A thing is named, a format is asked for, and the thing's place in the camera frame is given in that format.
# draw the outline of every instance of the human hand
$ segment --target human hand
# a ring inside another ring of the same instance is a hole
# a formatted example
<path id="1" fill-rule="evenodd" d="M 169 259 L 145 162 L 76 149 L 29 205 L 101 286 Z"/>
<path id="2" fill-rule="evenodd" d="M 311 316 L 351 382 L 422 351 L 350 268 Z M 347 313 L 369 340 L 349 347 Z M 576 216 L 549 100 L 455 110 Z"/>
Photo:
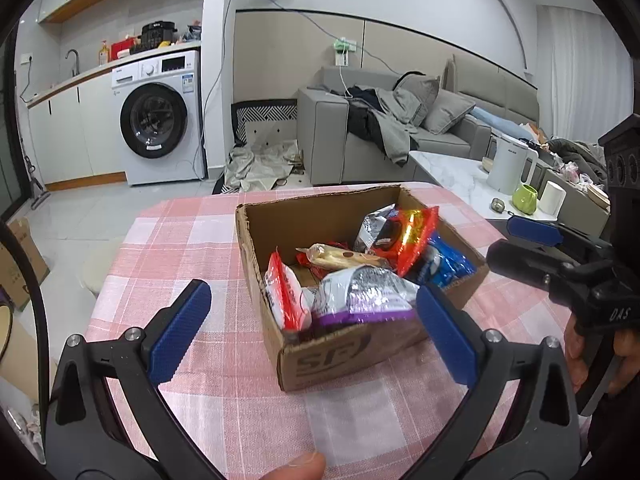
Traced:
<path id="1" fill-rule="evenodd" d="M 564 355 L 571 382 L 574 385 L 574 393 L 577 392 L 587 380 L 589 369 L 581 359 L 584 351 L 584 338 L 575 331 L 575 316 L 571 316 L 564 329 Z M 624 360 L 618 369 L 618 373 L 609 385 L 607 393 L 615 396 L 620 393 L 640 372 L 640 336 L 631 329 L 618 330 L 613 341 L 613 349 L 616 355 Z"/>
<path id="2" fill-rule="evenodd" d="M 321 480 L 325 467 L 326 460 L 323 454 L 305 453 L 263 476 L 262 480 Z"/>

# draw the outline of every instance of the pink checkered tablecloth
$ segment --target pink checkered tablecloth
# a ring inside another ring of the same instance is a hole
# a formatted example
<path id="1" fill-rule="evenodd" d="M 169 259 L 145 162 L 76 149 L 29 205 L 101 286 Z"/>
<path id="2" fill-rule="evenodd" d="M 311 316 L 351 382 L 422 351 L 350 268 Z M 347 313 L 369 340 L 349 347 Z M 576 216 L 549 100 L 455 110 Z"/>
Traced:
<path id="1" fill-rule="evenodd" d="M 478 250 L 500 238 L 449 191 L 404 184 Z M 159 203 L 136 219 L 95 306 L 88 340 L 145 326 L 192 278 L 212 291 L 209 316 L 162 396 L 192 439 L 229 479 L 257 479 L 305 451 L 327 457 L 328 479 L 395 479 L 424 452 L 464 396 L 429 341 L 386 362 L 302 392 L 284 394 L 262 344 L 244 283 L 234 211 L 270 202 L 367 186 L 323 187 L 188 198 Z M 542 291 L 490 273 L 466 306 L 483 328 L 512 341 L 562 340 L 569 312 Z M 151 455 L 124 401 L 116 405 L 138 450 Z M 504 420 L 508 386 L 477 452 L 489 449 Z"/>

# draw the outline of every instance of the soap bottle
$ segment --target soap bottle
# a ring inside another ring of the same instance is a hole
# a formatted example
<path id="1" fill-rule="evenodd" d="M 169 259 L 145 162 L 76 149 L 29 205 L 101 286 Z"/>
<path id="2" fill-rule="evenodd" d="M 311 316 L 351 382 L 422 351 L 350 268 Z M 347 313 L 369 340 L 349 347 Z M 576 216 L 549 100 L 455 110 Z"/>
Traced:
<path id="1" fill-rule="evenodd" d="M 106 65 L 109 62 L 109 47 L 107 46 L 107 40 L 102 40 L 102 48 L 98 53 L 98 64 L 100 66 Z"/>

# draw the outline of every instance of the small round metal object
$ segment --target small round metal object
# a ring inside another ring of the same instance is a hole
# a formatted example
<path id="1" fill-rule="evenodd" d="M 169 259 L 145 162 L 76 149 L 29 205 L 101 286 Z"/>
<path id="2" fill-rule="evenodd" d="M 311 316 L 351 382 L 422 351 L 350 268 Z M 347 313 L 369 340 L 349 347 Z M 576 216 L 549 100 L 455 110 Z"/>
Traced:
<path id="1" fill-rule="evenodd" d="M 502 341 L 502 334 L 493 328 L 484 333 L 484 337 L 489 343 L 499 343 Z"/>
<path id="2" fill-rule="evenodd" d="M 127 341 L 137 341 L 138 339 L 140 339 L 140 336 L 142 336 L 142 330 L 137 326 L 129 328 L 124 333 L 124 339 L 126 339 Z"/>
<path id="3" fill-rule="evenodd" d="M 74 346 L 78 346 L 80 344 L 80 342 L 82 341 L 82 336 L 79 334 L 73 334 L 70 335 L 67 339 L 66 339 L 66 344 L 68 346 L 74 347 Z"/>
<path id="4" fill-rule="evenodd" d="M 560 346 L 560 340 L 552 335 L 545 337 L 545 343 L 549 348 L 558 348 Z"/>
<path id="5" fill-rule="evenodd" d="M 491 209 L 497 213 L 504 213 L 504 202 L 499 198 L 491 200 Z"/>

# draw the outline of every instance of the washing machine door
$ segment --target washing machine door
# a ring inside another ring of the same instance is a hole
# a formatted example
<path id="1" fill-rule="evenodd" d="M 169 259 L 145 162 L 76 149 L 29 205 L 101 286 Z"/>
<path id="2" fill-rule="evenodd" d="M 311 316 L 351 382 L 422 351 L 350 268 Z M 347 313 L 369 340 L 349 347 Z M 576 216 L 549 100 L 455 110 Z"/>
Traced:
<path id="1" fill-rule="evenodd" d="M 169 86 L 142 85 L 124 101 L 120 129 L 127 146 L 139 156 L 165 156 L 176 148 L 187 129 L 184 99 Z"/>

